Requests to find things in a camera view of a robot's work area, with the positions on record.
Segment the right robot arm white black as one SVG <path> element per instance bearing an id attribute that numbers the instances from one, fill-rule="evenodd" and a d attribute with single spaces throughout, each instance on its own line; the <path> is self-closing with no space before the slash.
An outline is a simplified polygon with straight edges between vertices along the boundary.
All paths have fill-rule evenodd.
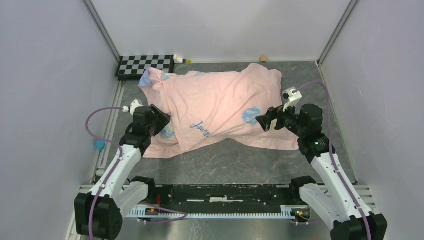
<path id="1" fill-rule="evenodd" d="M 295 134 L 298 149 L 319 174 L 330 195 L 324 194 L 310 176 L 291 180 L 289 199 L 295 204 L 308 204 L 327 225 L 333 240 L 382 240 L 388 222 L 383 214 L 375 214 L 349 181 L 329 138 L 323 133 L 323 110 L 305 104 L 300 112 L 290 106 L 271 107 L 256 121 L 267 132 L 272 121 L 274 130 L 283 128 Z"/>

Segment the blue and pink printed pillowcase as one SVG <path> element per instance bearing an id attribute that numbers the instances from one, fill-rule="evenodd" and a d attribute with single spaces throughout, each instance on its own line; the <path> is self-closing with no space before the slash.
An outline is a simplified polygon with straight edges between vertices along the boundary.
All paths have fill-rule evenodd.
<path id="1" fill-rule="evenodd" d="M 282 104 L 282 73 L 257 63 L 244 70 L 190 71 L 178 75 L 148 69 L 139 81 L 147 103 L 171 117 L 151 140 L 146 158 L 169 159 L 225 139 L 248 147 L 296 151 L 287 129 L 264 131 L 256 121 Z"/>

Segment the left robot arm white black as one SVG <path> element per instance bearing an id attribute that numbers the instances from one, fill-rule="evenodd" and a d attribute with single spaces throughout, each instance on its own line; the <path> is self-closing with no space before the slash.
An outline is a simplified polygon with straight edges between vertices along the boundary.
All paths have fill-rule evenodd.
<path id="1" fill-rule="evenodd" d="M 74 200 L 76 232 L 92 240 L 116 239 L 124 217 L 139 202 L 151 204 L 157 198 L 157 190 L 143 179 L 134 179 L 127 189 L 123 187 L 151 145 L 152 137 L 170 123 L 171 117 L 153 104 L 121 107 L 121 110 L 132 115 L 132 123 L 118 143 L 110 141 L 117 147 L 114 159 L 97 183 Z"/>

